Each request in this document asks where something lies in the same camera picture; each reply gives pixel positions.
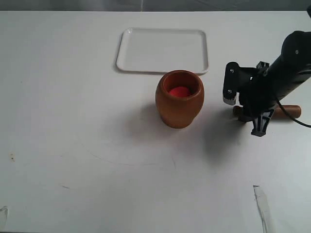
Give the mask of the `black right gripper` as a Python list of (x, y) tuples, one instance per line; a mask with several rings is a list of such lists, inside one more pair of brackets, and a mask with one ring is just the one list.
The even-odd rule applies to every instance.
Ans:
[[(223, 101), (236, 104), (238, 120), (253, 123), (251, 134), (266, 135), (267, 127), (275, 112), (279, 93), (279, 61), (272, 64), (259, 62), (256, 67), (241, 67), (230, 62), (225, 67)], [(251, 114), (259, 114), (253, 119)]]

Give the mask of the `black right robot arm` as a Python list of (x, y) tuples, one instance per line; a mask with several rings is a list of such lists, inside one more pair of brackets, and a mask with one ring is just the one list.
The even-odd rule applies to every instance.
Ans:
[(295, 31), (288, 35), (280, 56), (272, 63), (259, 62), (256, 67), (241, 67), (230, 62), (225, 68), (223, 101), (235, 105), (234, 113), (241, 122), (252, 122), (252, 135), (262, 137), (277, 110), (292, 121), (297, 120), (280, 101), (311, 76), (311, 33)]

